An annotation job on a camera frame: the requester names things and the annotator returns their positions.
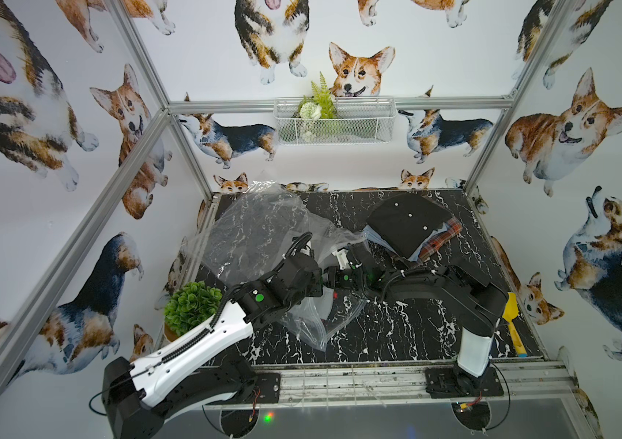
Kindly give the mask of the black button shirt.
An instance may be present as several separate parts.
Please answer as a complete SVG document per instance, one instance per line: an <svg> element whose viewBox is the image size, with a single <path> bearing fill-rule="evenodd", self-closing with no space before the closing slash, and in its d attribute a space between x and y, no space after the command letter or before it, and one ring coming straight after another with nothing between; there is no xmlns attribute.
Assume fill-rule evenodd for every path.
<svg viewBox="0 0 622 439"><path fill-rule="evenodd" d="M378 203L367 218L366 226L380 233L388 232L390 227L418 232L422 226L437 229L452 217L453 213L429 199L402 192Z"/></svg>

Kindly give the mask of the clear plastic vacuum bag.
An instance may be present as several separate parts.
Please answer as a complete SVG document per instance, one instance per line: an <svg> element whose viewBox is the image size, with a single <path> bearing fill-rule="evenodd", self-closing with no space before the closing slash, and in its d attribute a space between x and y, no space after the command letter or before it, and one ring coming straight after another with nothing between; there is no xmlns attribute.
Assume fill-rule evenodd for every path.
<svg viewBox="0 0 622 439"><path fill-rule="evenodd" d="M350 244L367 245L361 232L351 232L310 212L302 198L270 182L257 183L239 195L212 225L193 241L197 254L195 280L228 292L270 272L292 244L292 239L311 232L314 257L324 270L332 251ZM305 298L277 324L312 349L324 351L329 340L362 311L366 300L338 290L345 316L337 325L324 326L313 298Z"/></svg>

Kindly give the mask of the red plaid shirt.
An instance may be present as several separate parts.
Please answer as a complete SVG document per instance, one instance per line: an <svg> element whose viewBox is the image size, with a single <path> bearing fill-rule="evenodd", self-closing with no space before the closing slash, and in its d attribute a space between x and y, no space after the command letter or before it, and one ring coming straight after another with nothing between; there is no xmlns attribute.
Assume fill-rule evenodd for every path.
<svg viewBox="0 0 622 439"><path fill-rule="evenodd" d="M419 260L422 262L429 260L433 254L436 254L448 241L458 236L462 228L462 224L456 217L448 219L444 225L435 230L422 244L422 248L418 254Z"/></svg>

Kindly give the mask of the grey button shirt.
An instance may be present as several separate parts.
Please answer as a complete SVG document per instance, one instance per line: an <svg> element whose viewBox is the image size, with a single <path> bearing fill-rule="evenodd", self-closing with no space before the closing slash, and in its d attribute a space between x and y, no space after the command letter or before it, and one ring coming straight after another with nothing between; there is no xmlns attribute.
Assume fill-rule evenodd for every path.
<svg viewBox="0 0 622 439"><path fill-rule="evenodd" d="M321 323L326 327L337 325L345 316L344 299L338 290L324 287L323 294L314 297L313 302Z"/></svg>

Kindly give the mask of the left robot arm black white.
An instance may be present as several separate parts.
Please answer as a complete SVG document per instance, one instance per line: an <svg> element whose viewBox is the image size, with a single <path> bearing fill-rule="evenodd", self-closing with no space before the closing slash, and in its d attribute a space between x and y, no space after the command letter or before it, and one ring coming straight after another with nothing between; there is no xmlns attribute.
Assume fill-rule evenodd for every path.
<svg viewBox="0 0 622 439"><path fill-rule="evenodd" d="M270 272L226 292L217 313L176 341L135 361L109 363L99 395L116 438L151 438L188 406L247 397L256 374L241 360L212 371L200 367L255 332L282 320L307 297L323 294L312 233L292 240Z"/></svg>

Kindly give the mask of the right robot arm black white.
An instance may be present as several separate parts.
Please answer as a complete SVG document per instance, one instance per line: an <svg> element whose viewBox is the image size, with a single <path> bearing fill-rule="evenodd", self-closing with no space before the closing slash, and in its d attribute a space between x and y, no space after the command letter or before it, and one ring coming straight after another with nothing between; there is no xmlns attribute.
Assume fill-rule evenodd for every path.
<svg viewBox="0 0 622 439"><path fill-rule="evenodd" d="M460 395L484 391L495 330L508 303L508 293L487 274L463 259L438 267L386 267L358 244L341 249L336 259L323 270L327 288L376 302L441 302L461 328L451 384Z"/></svg>

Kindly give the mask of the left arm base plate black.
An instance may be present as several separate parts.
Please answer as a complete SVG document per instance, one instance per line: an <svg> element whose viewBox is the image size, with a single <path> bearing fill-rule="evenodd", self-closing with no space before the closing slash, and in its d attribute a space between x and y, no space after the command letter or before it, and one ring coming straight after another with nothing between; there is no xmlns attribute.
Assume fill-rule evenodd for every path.
<svg viewBox="0 0 622 439"><path fill-rule="evenodd" d="M210 405L277 404L282 389L280 373L265 372L256 376L256 382L246 385L228 400L210 402Z"/></svg>

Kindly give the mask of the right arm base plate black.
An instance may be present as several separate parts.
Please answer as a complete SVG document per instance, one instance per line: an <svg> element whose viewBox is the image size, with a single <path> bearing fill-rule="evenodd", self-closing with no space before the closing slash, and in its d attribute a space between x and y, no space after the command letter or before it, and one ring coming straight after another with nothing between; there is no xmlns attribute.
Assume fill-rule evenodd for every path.
<svg viewBox="0 0 622 439"><path fill-rule="evenodd" d="M433 398L456 399L500 397L504 388L497 376L497 370L488 366L485 373L475 378L457 366L449 368L429 368L424 371L426 393Z"/></svg>

